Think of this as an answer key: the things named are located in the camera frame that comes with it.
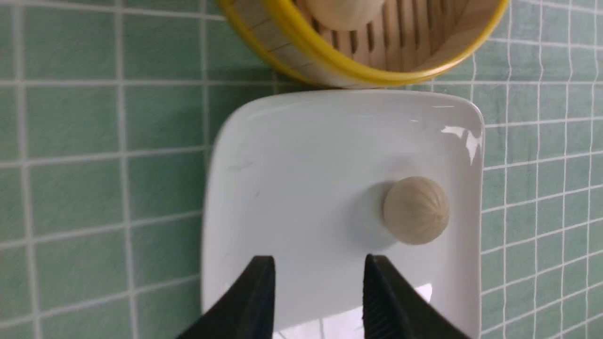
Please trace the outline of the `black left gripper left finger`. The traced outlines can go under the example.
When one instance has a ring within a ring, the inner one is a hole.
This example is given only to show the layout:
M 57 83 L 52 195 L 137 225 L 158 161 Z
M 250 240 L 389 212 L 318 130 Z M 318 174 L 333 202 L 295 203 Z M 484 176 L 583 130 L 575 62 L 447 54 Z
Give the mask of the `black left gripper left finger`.
M 275 291 L 273 256 L 254 256 L 228 291 L 178 338 L 271 339 Z

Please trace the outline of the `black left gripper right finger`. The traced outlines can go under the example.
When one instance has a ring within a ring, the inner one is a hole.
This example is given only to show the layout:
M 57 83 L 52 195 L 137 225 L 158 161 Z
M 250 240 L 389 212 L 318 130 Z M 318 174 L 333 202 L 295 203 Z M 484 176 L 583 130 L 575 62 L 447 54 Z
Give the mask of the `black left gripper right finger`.
M 367 255 L 365 259 L 363 326 L 366 339 L 468 338 L 381 255 Z

